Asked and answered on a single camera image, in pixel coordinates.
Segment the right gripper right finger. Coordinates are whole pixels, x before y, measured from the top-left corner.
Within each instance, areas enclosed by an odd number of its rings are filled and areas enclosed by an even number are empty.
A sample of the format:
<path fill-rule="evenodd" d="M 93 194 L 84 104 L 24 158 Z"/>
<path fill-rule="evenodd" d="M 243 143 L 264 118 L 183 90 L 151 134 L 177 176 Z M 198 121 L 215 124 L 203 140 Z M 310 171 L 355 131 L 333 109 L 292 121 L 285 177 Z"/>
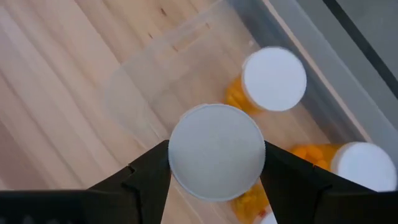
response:
<path fill-rule="evenodd" d="M 261 182 L 277 223 L 314 223 L 320 196 L 330 183 L 312 163 L 269 142 L 265 147 Z"/>

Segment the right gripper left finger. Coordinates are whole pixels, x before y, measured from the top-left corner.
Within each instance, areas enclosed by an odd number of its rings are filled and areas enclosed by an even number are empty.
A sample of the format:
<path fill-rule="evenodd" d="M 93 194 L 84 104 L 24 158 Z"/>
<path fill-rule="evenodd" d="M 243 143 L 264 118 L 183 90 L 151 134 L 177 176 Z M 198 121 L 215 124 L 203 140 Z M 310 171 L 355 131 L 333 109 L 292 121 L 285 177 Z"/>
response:
<path fill-rule="evenodd" d="M 122 186 L 136 198 L 139 224 L 162 221 L 171 181 L 168 145 L 164 140 L 128 165 L 132 174 Z"/>

